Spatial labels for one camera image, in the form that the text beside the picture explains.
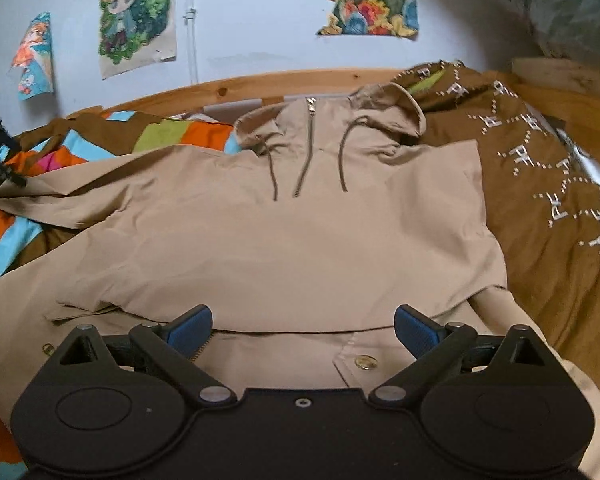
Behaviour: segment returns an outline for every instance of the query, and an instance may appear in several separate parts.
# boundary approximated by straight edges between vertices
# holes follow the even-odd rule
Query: light blue fabric
[[[0,238],[0,276],[29,243],[42,232],[37,222],[16,216],[15,222]]]
[[[48,142],[49,142],[49,139],[43,140],[42,142],[40,142],[40,144],[38,144],[37,146],[34,146],[31,149],[31,151],[40,153]],[[9,151],[10,151],[10,149],[7,148],[6,146],[0,146],[0,162],[4,162],[5,160],[7,160],[7,155],[9,155]]]
[[[45,149],[46,144],[49,142],[50,139],[47,140],[43,140],[42,142],[40,142],[40,144],[35,145],[33,148],[31,148],[29,151],[30,152],[38,152],[40,153],[42,150]]]
[[[104,150],[100,146],[91,144],[88,140],[85,140],[75,130],[70,130],[64,142],[62,143],[71,153],[75,156],[79,156],[84,160],[93,162],[94,160],[104,160],[106,158],[113,158],[114,155]]]
[[[231,135],[226,140],[224,144],[224,152],[229,155],[235,155],[236,153],[240,153],[242,148],[240,144],[238,144],[238,137],[235,135],[235,130],[231,132]]]
[[[120,121],[122,123],[126,123],[135,114],[135,112],[113,112],[109,117],[107,117],[107,121]]]
[[[24,462],[17,464],[0,462],[0,480],[19,480],[27,471],[27,466],[24,465]]]
[[[9,149],[6,146],[0,146],[0,162],[7,160],[7,155],[9,155]]]

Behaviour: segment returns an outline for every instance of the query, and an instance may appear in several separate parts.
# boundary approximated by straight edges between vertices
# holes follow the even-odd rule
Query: zipper
[[[199,358],[202,355],[202,352],[205,351],[206,346],[211,342],[211,340],[214,338],[215,335],[216,335],[216,332],[213,331],[211,333],[211,335],[209,336],[209,339],[207,339],[205,341],[205,343],[200,348],[198,348],[198,350],[196,351],[196,353],[193,354],[193,357],[191,357],[189,359],[189,361],[191,361],[192,363],[195,363],[196,359]]]
[[[296,190],[294,191],[294,198],[300,196],[300,190],[302,184],[304,184],[304,178],[306,177],[307,171],[309,171],[309,165],[311,164],[312,158],[314,158],[314,127],[315,127],[315,97],[306,98],[306,106],[309,110],[309,127],[306,142],[306,160],[302,166],[302,171],[298,177],[298,183],[296,184]]]

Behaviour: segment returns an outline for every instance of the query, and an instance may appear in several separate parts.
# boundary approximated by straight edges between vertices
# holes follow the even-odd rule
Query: blue gripper pad
[[[409,305],[401,305],[394,316],[395,336],[416,358],[420,359],[446,337],[446,330]]]
[[[206,305],[199,305],[162,327],[162,338],[187,359],[211,337],[214,318]]]

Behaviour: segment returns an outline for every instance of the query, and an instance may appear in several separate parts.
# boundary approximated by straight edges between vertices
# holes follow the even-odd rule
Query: green fabric
[[[422,81],[416,83],[415,85],[410,86],[409,93],[415,94],[416,92],[422,92],[423,90],[429,90],[429,88],[431,88],[438,81],[440,81],[442,76],[445,75],[445,72],[446,71],[444,69],[442,69],[442,70],[436,72],[435,74],[430,75],[426,79],[423,79]]]
[[[187,121],[171,121],[168,119],[159,124],[149,124],[140,135],[138,142],[136,142],[133,153],[177,144],[188,127],[189,123]]]

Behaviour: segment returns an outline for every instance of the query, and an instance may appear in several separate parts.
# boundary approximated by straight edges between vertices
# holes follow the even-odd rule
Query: snap button
[[[370,355],[359,355],[353,359],[353,362],[355,362],[358,368],[362,368],[363,370],[374,370],[375,368],[378,368],[378,360]]]

